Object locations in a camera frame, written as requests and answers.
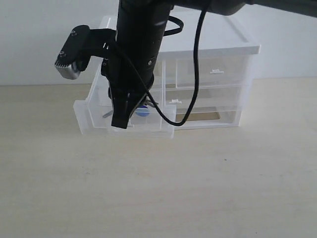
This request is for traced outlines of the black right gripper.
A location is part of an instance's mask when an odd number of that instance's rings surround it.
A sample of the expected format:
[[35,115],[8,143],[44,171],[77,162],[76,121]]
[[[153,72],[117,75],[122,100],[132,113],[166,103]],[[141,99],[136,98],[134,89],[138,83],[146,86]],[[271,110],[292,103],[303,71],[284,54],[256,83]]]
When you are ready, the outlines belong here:
[[155,43],[136,42],[120,45],[105,42],[102,75],[108,79],[112,102],[111,126],[126,129],[154,82]]

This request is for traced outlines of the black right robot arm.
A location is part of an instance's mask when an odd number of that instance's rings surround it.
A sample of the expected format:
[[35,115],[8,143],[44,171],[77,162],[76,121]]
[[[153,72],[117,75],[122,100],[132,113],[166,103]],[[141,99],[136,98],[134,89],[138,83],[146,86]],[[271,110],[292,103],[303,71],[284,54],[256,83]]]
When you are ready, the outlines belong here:
[[135,110],[151,98],[154,66],[166,25],[174,6],[199,10],[194,38],[194,92],[184,116],[187,120],[199,92],[198,48],[207,12],[229,16],[253,1],[246,0],[122,0],[119,2],[116,35],[108,42],[110,56],[102,73],[109,81],[113,127],[126,129]]

